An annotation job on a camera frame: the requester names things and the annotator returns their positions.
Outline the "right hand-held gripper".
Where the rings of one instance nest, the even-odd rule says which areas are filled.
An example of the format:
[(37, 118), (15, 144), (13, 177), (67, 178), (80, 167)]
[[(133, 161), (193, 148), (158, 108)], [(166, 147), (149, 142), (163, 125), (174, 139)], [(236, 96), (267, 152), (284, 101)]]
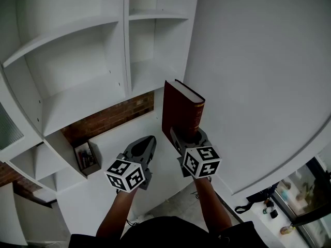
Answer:
[[(222, 162), (217, 146), (209, 145), (209, 139), (201, 128), (198, 128), (197, 135), (199, 146), (185, 148), (183, 155), (178, 158), (183, 176), (191, 176), (195, 179), (215, 175)], [(174, 148), (181, 149), (177, 135), (172, 127), (170, 128), (170, 136)]]

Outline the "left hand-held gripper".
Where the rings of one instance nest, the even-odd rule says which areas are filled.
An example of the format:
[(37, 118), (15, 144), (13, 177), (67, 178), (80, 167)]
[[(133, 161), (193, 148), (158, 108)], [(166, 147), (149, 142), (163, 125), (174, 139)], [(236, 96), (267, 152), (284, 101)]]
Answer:
[(152, 173), (144, 162), (150, 162), (156, 149), (153, 135), (142, 137), (132, 142), (104, 171), (110, 185), (120, 191), (132, 192), (136, 188), (147, 190)]

